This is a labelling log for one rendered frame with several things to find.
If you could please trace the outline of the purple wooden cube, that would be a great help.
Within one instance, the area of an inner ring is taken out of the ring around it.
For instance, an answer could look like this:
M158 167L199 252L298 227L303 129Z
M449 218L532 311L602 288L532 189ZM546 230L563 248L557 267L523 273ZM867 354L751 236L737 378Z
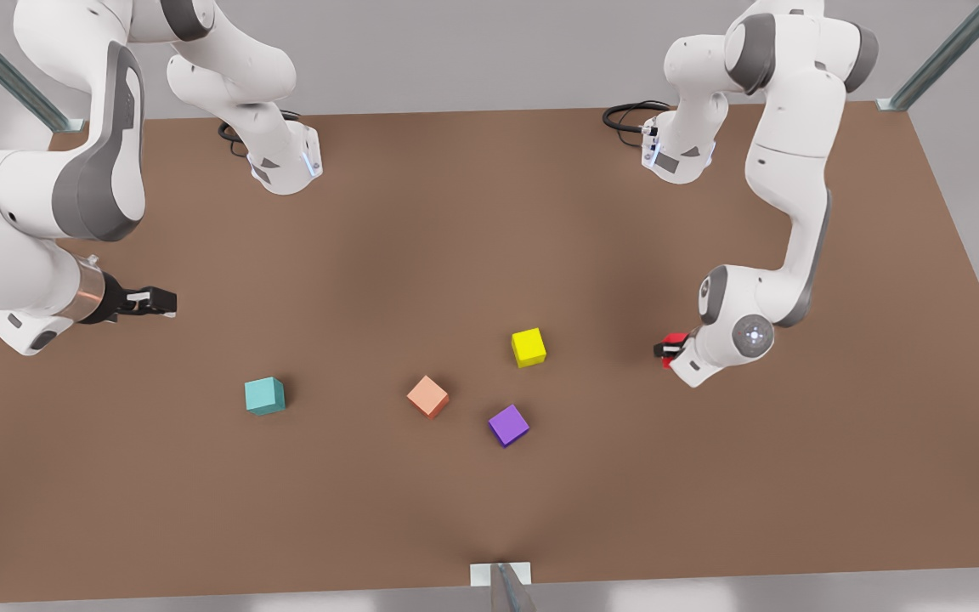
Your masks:
M500 443L501 448L508 448L509 445L522 438L531 429L519 408L514 404L507 406L500 413L494 414L487 421L487 425Z

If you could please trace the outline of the teal blue wooden cube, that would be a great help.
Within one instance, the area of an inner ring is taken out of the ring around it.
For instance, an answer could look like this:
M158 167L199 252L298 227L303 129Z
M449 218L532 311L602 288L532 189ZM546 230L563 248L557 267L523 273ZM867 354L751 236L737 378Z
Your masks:
M244 383L246 411L257 416L286 410L283 383L274 377Z

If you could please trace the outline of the silver frame post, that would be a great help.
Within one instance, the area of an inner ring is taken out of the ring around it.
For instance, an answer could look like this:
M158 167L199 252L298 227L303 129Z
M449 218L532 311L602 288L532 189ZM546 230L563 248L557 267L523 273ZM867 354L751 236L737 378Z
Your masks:
M893 96L875 101L875 108L882 112L908 111L978 39L979 3Z
M489 587L492 612L537 612L529 595L530 562L471 564L470 585Z
M69 119L63 115L57 105L52 104L3 54L0 54L0 86L54 134L79 133L84 128L83 119Z

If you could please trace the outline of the yellow wooden cube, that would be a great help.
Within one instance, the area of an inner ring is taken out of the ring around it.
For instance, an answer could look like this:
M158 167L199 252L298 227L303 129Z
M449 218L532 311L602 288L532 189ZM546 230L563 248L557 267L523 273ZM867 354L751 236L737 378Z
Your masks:
M544 363L546 348L540 329L533 328L513 333L512 351L519 368Z

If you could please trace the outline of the salmon orange wooden cube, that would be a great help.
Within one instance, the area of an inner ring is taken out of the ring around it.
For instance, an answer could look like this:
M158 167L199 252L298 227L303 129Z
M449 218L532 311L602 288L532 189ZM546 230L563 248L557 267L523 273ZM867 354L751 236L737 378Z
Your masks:
M431 377L424 376L408 392L407 400L432 421L450 402L450 395Z

